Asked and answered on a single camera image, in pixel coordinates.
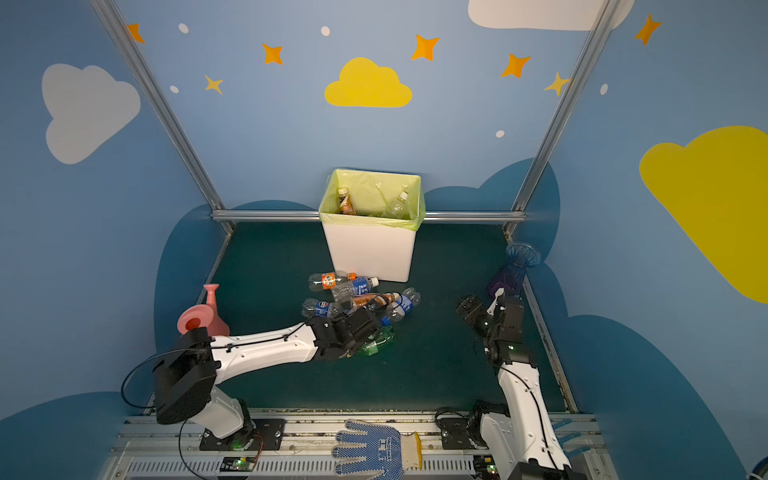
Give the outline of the pepsi label clear bottle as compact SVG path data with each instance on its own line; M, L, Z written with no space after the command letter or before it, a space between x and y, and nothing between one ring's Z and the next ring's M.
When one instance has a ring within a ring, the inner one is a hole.
M311 319L313 317L333 318L343 313L343 307L338 302L328 302L315 298L307 298L302 304L302 316Z

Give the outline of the green bottle white cap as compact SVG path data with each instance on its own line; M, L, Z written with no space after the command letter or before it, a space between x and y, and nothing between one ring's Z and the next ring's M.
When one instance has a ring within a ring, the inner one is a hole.
M361 347L358 354L366 357L376 355L380 353L385 346L391 343L394 336L395 334L392 326L384 327Z

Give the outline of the clear bottle blue water label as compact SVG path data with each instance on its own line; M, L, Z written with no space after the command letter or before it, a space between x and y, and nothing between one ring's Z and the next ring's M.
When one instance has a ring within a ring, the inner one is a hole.
M353 297L371 293L378 285L379 279L376 277L356 277L333 287L331 293L336 302L345 302Z

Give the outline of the clear bottle orange label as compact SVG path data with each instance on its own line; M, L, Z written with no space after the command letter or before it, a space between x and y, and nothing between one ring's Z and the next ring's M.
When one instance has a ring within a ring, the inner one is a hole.
M331 290L340 284L354 280L356 277L355 273L339 271L313 273L308 277L308 285L311 291L319 292Z

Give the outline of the small bottle blue label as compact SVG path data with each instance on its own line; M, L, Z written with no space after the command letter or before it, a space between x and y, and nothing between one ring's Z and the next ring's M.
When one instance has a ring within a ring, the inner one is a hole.
M387 307L382 321L385 324L400 322L420 303L420 301L421 294L414 287L406 288L400 294L399 299Z

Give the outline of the brown tea bottle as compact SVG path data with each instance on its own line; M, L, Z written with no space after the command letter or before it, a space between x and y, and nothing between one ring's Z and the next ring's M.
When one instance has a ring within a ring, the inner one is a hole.
M342 215L356 215L355 207L352 204L349 190L346 187L337 189L339 213Z
M384 308L392 303L395 303L399 301L401 298L401 294L398 292L392 292L392 293L368 293L363 294L359 296L354 296L351 299L352 305L355 307L365 307L365 306L377 306L379 305L381 308Z

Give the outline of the large clear bottle white cap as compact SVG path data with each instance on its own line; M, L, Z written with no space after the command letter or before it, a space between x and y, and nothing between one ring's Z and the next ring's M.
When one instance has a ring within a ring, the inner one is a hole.
M410 219L410 209L408 207L409 194L403 190L398 196L390 202L384 213L383 217L388 219L408 220Z

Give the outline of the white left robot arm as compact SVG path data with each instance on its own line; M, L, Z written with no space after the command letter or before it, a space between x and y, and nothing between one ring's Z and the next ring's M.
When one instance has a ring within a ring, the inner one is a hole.
M245 402L224 393L221 383L282 364L348 357L382 328L366 308L246 336L212 336L195 328L152 369L156 421L192 422L222 443L243 446L255 435L255 424Z

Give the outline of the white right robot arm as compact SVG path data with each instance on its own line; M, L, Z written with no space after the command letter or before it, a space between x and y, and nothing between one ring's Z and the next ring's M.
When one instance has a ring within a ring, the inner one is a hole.
M502 293L486 307L463 297L457 314L481 338L496 369L506 405L479 402L468 420L476 441L487 447L500 479L584 479L574 470L555 434L540 388L540 372L524 343L524 305Z

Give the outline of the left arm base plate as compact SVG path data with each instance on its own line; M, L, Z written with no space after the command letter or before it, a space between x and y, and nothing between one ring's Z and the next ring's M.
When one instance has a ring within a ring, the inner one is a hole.
M281 418L251 419L227 437L218 438L206 429L199 444L200 451L275 451L282 444L286 421Z

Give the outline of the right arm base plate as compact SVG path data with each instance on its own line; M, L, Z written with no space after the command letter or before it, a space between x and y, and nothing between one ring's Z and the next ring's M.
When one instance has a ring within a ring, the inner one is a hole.
M478 444L472 439L467 420L462 417L438 418L444 450L475 450Z

